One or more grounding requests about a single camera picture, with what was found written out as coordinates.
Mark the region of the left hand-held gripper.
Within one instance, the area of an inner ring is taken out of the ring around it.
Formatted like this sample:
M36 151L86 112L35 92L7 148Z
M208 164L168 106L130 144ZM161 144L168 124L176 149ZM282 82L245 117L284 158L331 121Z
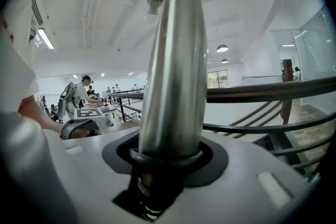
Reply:
M74 118L61 130L62 139L102 135L106 127L105 115L99 108L75 109Z

